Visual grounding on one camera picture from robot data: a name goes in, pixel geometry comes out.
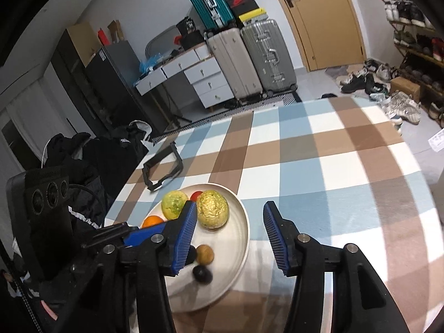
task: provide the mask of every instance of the cherry tomato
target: cherry tomato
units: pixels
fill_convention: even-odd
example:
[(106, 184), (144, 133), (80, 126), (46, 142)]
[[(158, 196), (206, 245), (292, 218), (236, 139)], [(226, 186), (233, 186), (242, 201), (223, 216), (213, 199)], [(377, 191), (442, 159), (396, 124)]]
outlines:
[(197, 198), (199, 197), (200, 194), (202, 194), (202, 191), (200, 191), (200, 190), (195, 191), (195, 192), (193, 193), (193, 195), (191, 196), (190, 200), (192, 200), (192, 201), (197, 201)]

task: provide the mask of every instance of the white desk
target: white desk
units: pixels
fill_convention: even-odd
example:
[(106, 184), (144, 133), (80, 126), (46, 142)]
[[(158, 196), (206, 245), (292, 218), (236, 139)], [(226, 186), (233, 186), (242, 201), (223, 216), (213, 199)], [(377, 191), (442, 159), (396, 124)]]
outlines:
[(204, 107), (208, 108), (234, 97), (216, 58), (211, 55), (206, 43), (199, 44), (168, 61), (139, 81), (136, 89), (144, 95), (182, 71)]

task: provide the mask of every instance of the white cable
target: white cable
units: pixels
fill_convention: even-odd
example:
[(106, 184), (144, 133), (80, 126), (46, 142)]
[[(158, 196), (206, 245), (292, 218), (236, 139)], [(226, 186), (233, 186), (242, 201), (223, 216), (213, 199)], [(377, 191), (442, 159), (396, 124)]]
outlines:
[(45, 150), (46, 150), (46, 147), (48, 146), (48, 144), (49, 144), (49, 142), (51, 141), (51, 139), (49, 139), (48, 140), (48, 142), (46, 143), (46, 145), (45, 145), (45, 148), (43, 149), (43, 155), (42, 155), (42, 169), (43, 169), (43, 158), (45, 157)]

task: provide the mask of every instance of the white plate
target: white plate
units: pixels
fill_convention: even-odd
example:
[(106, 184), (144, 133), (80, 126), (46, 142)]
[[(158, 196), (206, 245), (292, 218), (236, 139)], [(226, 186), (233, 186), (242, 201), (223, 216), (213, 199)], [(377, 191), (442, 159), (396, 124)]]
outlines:
[[(198, 190), (216, 190), (223, 195), (228, 202), (229, 218), (222, 228), (215, 231), (205, 229), (197, 222), (191, 244), (196, 248), (207, 244), (213, 249), (215, 259), (208, 266), (213, 273), (213, 281), (205, 286), (194, 280), (192, 270), (197, 265), (196, 262), (183, 268), (174, 278), (165, 277), (172, 312), (191, 312), (219, 299), (236, 281), (248, 255), (248, 215), (236, 194), (213, 183), (196, 184), (181, 189), (188, 198)], [(159, 215), (166, 220), (160, 203), (148, 215)]]

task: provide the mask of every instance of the checkered tablecloth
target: checkered tablecloth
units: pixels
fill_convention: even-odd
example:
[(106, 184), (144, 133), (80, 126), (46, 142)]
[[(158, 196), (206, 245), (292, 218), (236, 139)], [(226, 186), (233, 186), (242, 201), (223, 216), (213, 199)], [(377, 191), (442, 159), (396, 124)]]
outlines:
[[(175, 140), (182, 174), (156, 192), (141, 167)], [(172, 168), (165, 159), (152, 175)], [(170, 191), (213, 182), (242, 200), (251, 242), (238, 281), (219, 301), (175, 314), (182, 332), (282, 332), (295, 279), (285, 278), (263, 225), (263, 206), (321, 244), (357, 244), (387, 285), (412, 333), (423, 332), (444, 301), (443, 237), (417, 161), (379, 107), (340, 97), (242, 113), (158, 143), (141, 162), (107, 215), (107, 224), (139, 225)], [(332, 314), (326, 274), (323, 331)]]

